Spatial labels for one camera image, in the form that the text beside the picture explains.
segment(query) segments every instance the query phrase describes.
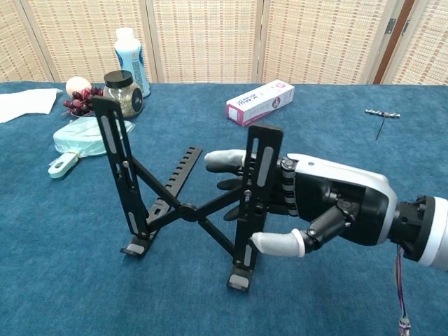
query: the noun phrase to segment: white box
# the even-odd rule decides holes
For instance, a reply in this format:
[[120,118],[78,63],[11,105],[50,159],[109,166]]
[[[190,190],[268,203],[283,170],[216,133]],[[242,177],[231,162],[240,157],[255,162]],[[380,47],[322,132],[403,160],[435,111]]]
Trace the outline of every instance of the white box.
[[277,79],[228,100],[225,113],[228,119],[245,127],[291,103],[293,98],[294,87]]

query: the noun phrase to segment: blue carpet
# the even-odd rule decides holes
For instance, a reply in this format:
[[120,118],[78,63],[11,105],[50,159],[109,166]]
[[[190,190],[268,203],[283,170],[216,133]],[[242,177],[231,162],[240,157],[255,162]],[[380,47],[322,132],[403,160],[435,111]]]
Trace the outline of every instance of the blue carpet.
[[[188,146],[244,148],[246,129],[225,101],[256,85],[154,84],[129,135],[134,156],[165,182]],[[2,83],[0,93],[63,85]],[[226,288],[231,258],[195,223],[178,220],[135,260],[106,156],[52,180],[53,133],[68,123],[58,97],[50,115],[0,125],[0,334],[2,335],[397,335],[395,246],[336,238],[302,259],[258,259],[249,294]],[[262,120],[283,128],[282,155],[304,153],[388,176],[402,201],[448,197],[448,88],[296,85],[293,103]],[[387,120],[365,109],[401,113]],[[199,160],[180,199],[201,205],[229,177]],[[154,193],[141,184],[147,205]],[[210,219],[234,239],[223,210]],[[306,223],[269,216],[266,231]],[[446,335],[448,278],[404,261],[413,335]]]

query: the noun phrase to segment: robotic hand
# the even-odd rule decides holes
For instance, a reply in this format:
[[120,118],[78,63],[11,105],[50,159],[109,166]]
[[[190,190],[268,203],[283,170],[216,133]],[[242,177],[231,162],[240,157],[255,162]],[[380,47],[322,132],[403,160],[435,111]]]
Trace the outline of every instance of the robotic hand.
[[[245,157],[245,150],[217,150],[205,156],[206,169],[241,175]],[[221,181],[218,188],[238,183],[238,178]],[[448,201],[418,196],[415,202],[399,202],[381,174],[288,154],[277,161],[268,211],[298,216],[310,226],[287,234],[253,234],[261,253],[302,257],[337,236],[364,246],[388,239],[402,246],[405,258],[448,271]],[[224,217],[237,218],[238,208]]]

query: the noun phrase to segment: white egg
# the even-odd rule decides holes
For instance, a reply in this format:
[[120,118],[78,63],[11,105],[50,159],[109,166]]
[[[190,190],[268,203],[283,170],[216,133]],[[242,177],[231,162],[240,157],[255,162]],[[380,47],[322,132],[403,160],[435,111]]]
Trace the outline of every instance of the white egg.
[[65,90],[70,97],[73,91],[81,92],[81,90],[85,88],[91,89],[92,84],[90,84],[90,82],[87,79],[80,76],[74,76],[70,78],[65,85]]

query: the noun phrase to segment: white plastic bottle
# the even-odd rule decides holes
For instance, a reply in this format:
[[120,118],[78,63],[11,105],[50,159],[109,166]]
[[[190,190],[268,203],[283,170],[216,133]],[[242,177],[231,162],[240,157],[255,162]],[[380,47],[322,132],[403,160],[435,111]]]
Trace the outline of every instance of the white plastic bottle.
[[139,84],[143,97],[149,96],[151,89],[143,64],[141,43],[134,36],[132,28],[123,27],[115,31],[117,41],[114,48],[122,70],[131,72],[134,81]]

